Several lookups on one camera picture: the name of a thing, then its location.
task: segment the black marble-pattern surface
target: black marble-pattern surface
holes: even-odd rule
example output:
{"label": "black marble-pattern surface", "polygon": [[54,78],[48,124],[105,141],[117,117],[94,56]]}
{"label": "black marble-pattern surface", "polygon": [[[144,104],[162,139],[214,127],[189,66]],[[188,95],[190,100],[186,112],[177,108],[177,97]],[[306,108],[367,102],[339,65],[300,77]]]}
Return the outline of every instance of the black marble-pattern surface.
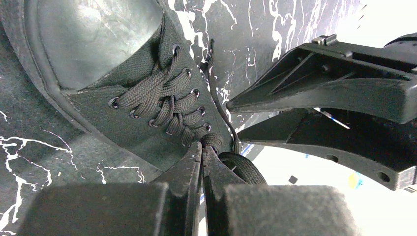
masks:
{"label": "black marble-pattern surface", "polygon": [[[359,0],[164,0],[201,62],[215,39],[223,106],[283,53],[355,13]],[[72,182],[149,182],[161,171],[74,128],[36,90],[0,28],[0,235],[15,235],[43,187]],[[266,115],[230,115],[239,131]],[[249,146],[246,153],[259,147]]]}

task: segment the eyelet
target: eyelet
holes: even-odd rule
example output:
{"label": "eyelet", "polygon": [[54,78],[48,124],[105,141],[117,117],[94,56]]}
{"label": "eyelet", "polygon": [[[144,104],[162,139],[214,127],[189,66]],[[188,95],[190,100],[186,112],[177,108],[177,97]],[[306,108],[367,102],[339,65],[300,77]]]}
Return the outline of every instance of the eyelet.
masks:
{"label": "eyelet", "polygon": [[201,106],[197,110],[201,110],[201,117],[203,117],[206,114],[206,108]]}
{"label": "eyelet", "polygon": [[211,125],[209,123],[205,123],[203,126],[206,128],[207,132],[211,131]]}
{"label": "eyelet", "polygon": [[139,119],[140,117],[138,115],[135,115],[135,111],[136,110],[130,111],[129,117],[132,118],[132,119]]}
{"label": "eyelet", "polygon": [[109,102],[107,103],[109,105],[110,108],[112,109],[118,109],[120,108],[119,104],[116,102],[116,99],[118,99],[119,97],[115,97],[109,100]]}
{"label": "eyelet", "polygon": [[190,69],[188,69],[188,68],[184,68],[183,70],[182,70],[183,72],[187,72],[187,74],[188,74],[188,77],[190,77],[191,78],[191,70]]}
{"label": "eyelet", "polygon": [[196,88],[194,88],[190,93],[195,93],[197,98],[200,96],[200,91]]}
{"label": "eyelet", "polygon": [[181,47],[179,46],[179,44],[172,45],[172,55],[175,55],[177,48],[180,48],[181,49]]}
{"label": "eyelet", "polygon": [[155,121],[155,119],[151,119],[149,122],[148,122],[148,125],[150,126],[150,127],[158,127],[158,125],[154,125],[153,124],[153,122]]}

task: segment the shoe tongue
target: shoe tongue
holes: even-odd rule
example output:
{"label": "shoe tongue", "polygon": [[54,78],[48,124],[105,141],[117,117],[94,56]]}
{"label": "shoe tongue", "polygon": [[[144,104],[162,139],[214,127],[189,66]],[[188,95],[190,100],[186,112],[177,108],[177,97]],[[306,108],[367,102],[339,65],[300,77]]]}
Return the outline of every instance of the shoe tongue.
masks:
{"label": "shoe tongue", "polygon": [[179,45],[180,43],[176,41],[176,37],[174,37],[176,31],[166,17],[162,30],[162,38],[159,45],[159,64],[162,68],[167,68],[172,62],[174,45]]}
{"label": "shoe tongue", "polygon": [[123,86],[130,88],[151,75],[159,61],[161,27],[138,51],[89,88]]}

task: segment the shoe sole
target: shoe sole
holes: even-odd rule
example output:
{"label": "shoe sole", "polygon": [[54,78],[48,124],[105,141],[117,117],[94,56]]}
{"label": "shoe sole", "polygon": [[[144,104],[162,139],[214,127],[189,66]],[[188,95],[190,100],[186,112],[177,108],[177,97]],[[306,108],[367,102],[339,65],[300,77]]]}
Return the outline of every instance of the shoe sole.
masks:
{"label": "shoe sole", "polygon": [[37,24],[37,4],[38,0],[8,2],[1,0],[0,2],[1,22],[30,80],[47,101],[75,127],[115,148],[121,149],[126,154],[137,156],[119,147],[103,135],[94,125],[83,118],[61,93],[58,80],[40,39]]}

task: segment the black canvas shoe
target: black canvas shoe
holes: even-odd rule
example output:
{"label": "black canvas shoe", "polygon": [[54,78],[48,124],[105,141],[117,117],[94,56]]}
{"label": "black canvas shoe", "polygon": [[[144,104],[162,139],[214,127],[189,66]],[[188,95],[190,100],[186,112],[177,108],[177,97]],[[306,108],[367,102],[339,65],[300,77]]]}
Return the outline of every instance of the black canvas shoe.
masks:
{"label": "black canvas shoe", "polygon": [[1,0],[1,20],[58,111],[165,171],[195,140],[218,152],[234,142],[164,9],[154,0]]}

